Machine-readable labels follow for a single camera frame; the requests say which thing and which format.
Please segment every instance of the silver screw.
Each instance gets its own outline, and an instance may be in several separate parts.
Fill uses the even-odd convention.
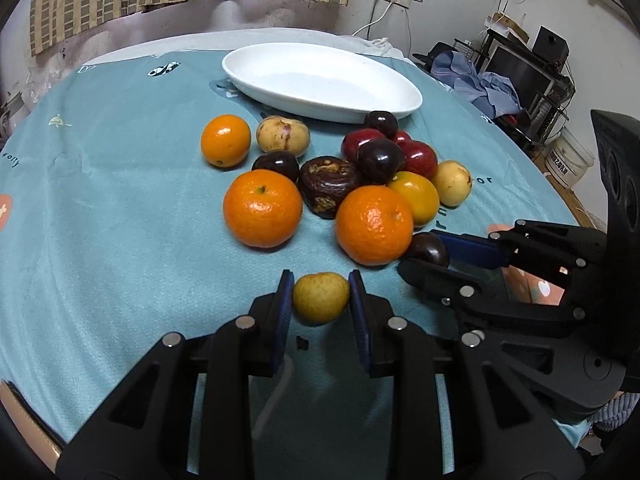
[[[386,322],[391,330],[404,330],[407,326],[406,319],[404,317],[390,317]]]
[[[241,330],[249,330],[255,325],[255,319],[251,316],[240,316],[236,319],[236,326]]]
[[[162,344],[164,346],[168,346],[169,348],[179,345],[182,341],[182,336],[177,332],[169,332],[168,334],[164,334],[162,336]]]
[[[468,346],[469,348],[475,348],[482,342],[482,339],[480,339],[480,336],[474,332],[467,332],[462,335],[460,341],[462,341],[463,345]]]
[[[476,291],[471,285],[465,285],[460,288],[460,296],[463,298],[471,298]]]
[[[586,315],[587,315],[587,313],[584,311],[584,309],[582,309],[580,307],[577,307],[576,309],[574,309],[574,317],[578,321],[582,321],[585,318]]]

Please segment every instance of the white oval plate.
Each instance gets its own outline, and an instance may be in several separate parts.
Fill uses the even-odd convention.
[[[420,91],[403,75],[367,57],[306,43],[244,46],[222,60],[238,89],[292,114],[362,123],[372,110],[398,119],[422,105]]]

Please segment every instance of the speaker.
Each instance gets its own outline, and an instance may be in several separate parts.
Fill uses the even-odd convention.
[[[552,33],[548,28],[540,27],[533,53],[556,66],[560,72],[569,57],[569,46],[563,38]]]

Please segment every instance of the screw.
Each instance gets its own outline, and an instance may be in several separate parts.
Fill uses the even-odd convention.
[[[463,298],[471,298],[476,291],[471,285],[465,285],[460,288],[460,296]]]
[[[162,336],[162,344],[164,346],[168,346],[169,348],[179,345],[180,341],[182,341],[182,336],[177,332],[169,332],[168,334],[164,334]]]
[[[482,342],[482,339],[480,339],[480,336],[474,332],[467,332],[462,335],[460,341],[462,341],[463,345],[468,346],[469,348],[475,348]]]
[[[241,330],[249,330],[255,325],[255,319],[251,316],[240,316],[236,319],[236,326]]]
[[[406,319],[404,317],[390,317],[386,322],[391,330],[404,330],[407,326]]]

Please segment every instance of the wall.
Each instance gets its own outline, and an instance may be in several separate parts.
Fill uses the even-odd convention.
[[[638,112],[640,36],[629,22],[592,0],[510,0],[507,13],[532,36],[544,25],[567,40],[576,95],[567,108],[572,134],[597,155],[590,111]],[[607,218],[607,195],[598,163],[574,187],[585,208]]]
[[[124,46],[179,34],[255,27],[315,28],[334,34],[352,34],[367,23],[373,0],[351,0],[347,7],[305,0],[196,0],[146,14],[105,23],[57,44],[31,59],[28,41],[30,0],[21,0],[0,33],[0,89],[2,95],[24,85],[28,67],[56,64],[64,49],[69,70],[93,57]],[[409,8],[412,52],[427,53],[438,41],[472,38],[497,0],[424,0]],[[378,4],[376,16],[385,9]],[[372,27],[371,37],[387,37],[409,51],[406,11],[393,6]]]

